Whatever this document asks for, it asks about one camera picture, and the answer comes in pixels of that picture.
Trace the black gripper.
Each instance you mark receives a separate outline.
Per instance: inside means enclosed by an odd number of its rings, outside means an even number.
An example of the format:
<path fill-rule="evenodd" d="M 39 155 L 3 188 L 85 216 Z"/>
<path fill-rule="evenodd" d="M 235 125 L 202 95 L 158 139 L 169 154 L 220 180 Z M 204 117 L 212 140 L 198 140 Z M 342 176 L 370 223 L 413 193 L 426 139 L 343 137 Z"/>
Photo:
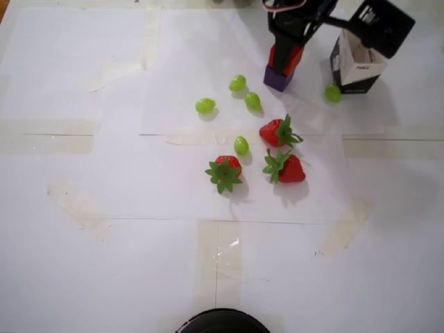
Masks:
<path fill-rule="evenodd" d="M 268 1 L 268 14 L 275 27 L 295 37 L 295 45 L 303 48 L 321 24 L 324 17 L 335 8 L 335 1 Z M 285 35 L 275 35 L 274 70 L 284 73 L 294 49 L 293 40 Z"/>

